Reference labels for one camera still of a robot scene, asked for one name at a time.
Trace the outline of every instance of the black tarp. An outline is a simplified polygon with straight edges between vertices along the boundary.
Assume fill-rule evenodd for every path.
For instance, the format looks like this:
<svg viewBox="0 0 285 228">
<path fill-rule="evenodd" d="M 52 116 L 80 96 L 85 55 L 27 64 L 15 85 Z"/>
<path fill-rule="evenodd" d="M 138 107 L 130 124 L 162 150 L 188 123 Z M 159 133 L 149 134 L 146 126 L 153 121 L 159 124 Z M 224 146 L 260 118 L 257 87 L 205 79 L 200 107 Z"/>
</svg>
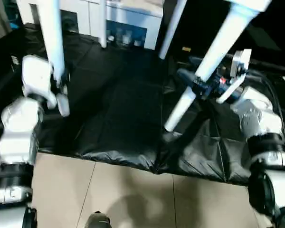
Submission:
<svg viewBox="0 0 285 228">
<path fill-rule="evenodd" d="M 179 67 L 173 60 L 161 61 L 150 50 L 111 45 L 103 50 L 89 36 L 74 33 L 64 33 L 63 42 L 71 71 L 71 115 L 62 118 L 57 110 L 46 111 L 40 151 L 157 174 L 247 183 L 250 155 L 238 118 L 226 104 L 195 101 L 176 128 L 181 136 L 163 142 L 162 126 L 185 88 L 173 76 Z M 42 35 L 31 25 L 0 40 L 0 113 L 21 96 L 26 54 L 46 56 Z M 285 114 L 285 82 L 275 75 L 271 79 Z"/>
</svg>

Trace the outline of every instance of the tiled floor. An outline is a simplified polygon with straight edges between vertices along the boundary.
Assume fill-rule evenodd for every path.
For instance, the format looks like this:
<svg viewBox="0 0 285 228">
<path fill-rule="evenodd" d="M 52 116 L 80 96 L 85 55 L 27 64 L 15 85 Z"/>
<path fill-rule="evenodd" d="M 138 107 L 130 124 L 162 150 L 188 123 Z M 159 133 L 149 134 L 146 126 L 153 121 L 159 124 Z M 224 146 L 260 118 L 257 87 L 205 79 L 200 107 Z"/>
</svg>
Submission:
<svg viewBox="0 0 285 228">
<path fill-rule="evenodd" d="M 38 228 L 84 228 L 94 211 L 113 228 L 265 228 L 244 187 L 38 154 Z"/>
</svg>

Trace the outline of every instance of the silver metal joint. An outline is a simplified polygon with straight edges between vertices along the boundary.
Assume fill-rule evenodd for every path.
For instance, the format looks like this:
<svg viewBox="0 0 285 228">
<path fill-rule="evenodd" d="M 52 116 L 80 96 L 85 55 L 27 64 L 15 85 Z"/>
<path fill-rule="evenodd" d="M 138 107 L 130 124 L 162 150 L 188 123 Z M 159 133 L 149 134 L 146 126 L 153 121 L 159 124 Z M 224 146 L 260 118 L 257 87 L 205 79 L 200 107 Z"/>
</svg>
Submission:
<svg viewBox="0 0 285 228">
<path fill-rule="evenodd" d="M 0 189 L 0 204 L 23 202 L 32 196 L 33 190 L 28 187 L 13 186 Z"/>
<path fill-rule="evenodd" d="M 285 152 L 284 151 L 268 151 L 259 153 L 251 158 L 250 164 L 258 162 L 270 166 L 285 166 Z"/>
<path fill-rule="evenodd" d="M 247 138 L 267 133 L 282 135 L 281 118 L 273 112 L 270 100 L 254 88 L 246 87 L 230 108 L 239 116 L 240 128 Z"/>
<path fill-rule="evenodd" d="M 0 140 L 0 164 L 35 164 L 37 134 L 43 118 L 38 101 L 23 97 L 6 107 L 1 115 L 4 132 Z"/>
</svg>

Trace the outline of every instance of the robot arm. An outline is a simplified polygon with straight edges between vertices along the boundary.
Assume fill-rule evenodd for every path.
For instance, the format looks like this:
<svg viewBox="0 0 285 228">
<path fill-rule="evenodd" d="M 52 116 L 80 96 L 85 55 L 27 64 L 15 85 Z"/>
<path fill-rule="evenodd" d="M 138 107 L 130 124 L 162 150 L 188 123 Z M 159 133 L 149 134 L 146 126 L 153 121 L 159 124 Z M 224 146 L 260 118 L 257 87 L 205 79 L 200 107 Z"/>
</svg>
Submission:
<svg viewBox="0 0 285 228">
<path fill-rule="evenodd" d="M 59 104 L 52 92 L 52 65 L 35 56 L 25 56 L 22 65 L 24 97 L 6 107 L 0 139 L 0 228 L 35 228 L 37 211 L 32 201 L 32 179 L 38 151 L 38 136 L 44 109 Z M 59 111 L 62 115 L 67 107 Z"/>
<path fill-rule="evenodd" d="M 285 227 L 285 135 L 282 120 L 271 102 L 246 87 L 230 108 L 239 116 L 251 155 L 249 202 L 269 216 L 275 227 Z"/>
</svg>

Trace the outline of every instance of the white leg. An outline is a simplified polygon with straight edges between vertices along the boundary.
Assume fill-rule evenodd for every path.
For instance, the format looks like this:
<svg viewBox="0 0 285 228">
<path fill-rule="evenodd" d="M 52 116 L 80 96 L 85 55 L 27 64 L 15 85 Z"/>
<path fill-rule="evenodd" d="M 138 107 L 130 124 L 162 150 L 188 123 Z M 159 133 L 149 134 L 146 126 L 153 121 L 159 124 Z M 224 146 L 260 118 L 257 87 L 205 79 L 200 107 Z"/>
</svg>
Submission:
<svg viewBox="0 0 285 228">
<path fill-rule="evenodd" d="M 34 18 L 32 13 L 32 8 L 30 4 L 25 0 L 17 0 L 17 6 L 21 16 L 23 24 L 32 23 L 34 24 Z"/>
<path fill-rule="evenodd" d="M 174 130 L 178 122 L 181 120 L 182 116 L 194 101 L 195 97 L 196 95 L 194 92 L 192 92 L 192 89 L 190 87 L 187 87 L 165 124 L 165 129 L 168 132 L 172 132 Z"/>
<path fill-rule="evenodd" d="M 38 0 L 38 14 L 47 57 L 54 68 L 54 79 L 59 84 L 65 70 L 59 0 Z"/>
<path fill-rule="evenodd" d="M 195 74 L 206 82 L 249 22 L 258 13 L 256 10 L 233 3 L 229 14 Z"/>
<path fill-rule="evenodd" d="M 106 0 L 100 0 L 99 10 L 99 41 L 106 48 Z"/>
<path fill-rule="evenodd" d="M 181 19 L 181 15 L 182 15 L 182 12 L 184 11 L 186 3 L 187 3 L 187 0 L 178 0 L 176 3 L 171 21 L 169 23 L 168 31 L 167 31 L 166 36 L 165 36 L 165 40 L 164 40 L 162 47 L 161 47 L 161 50 L 160 50 L 159 57 L 161 59 L 166 58 L 166 54 L 169 50 L 170 43 L 173 39 L 175 30 L 179 24 L 179 21 Z"/>
</svg>

